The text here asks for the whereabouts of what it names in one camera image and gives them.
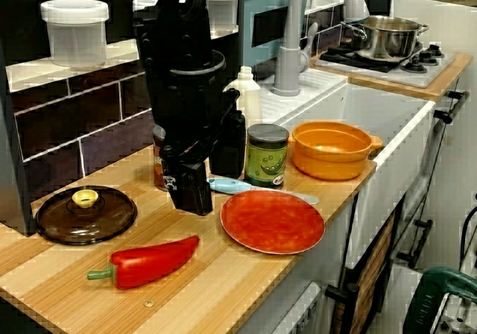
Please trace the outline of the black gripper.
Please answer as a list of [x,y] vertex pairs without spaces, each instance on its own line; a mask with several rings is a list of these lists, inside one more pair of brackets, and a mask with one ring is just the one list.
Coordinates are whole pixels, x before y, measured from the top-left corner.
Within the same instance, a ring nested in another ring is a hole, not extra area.
[[226,79],[223,69],[147,70],[154,121],[165,131],[159,152],[165,186],[176,209],[199,216],[212,211],[205,159],[222,177],[240,177],[244,168],[245,117]]

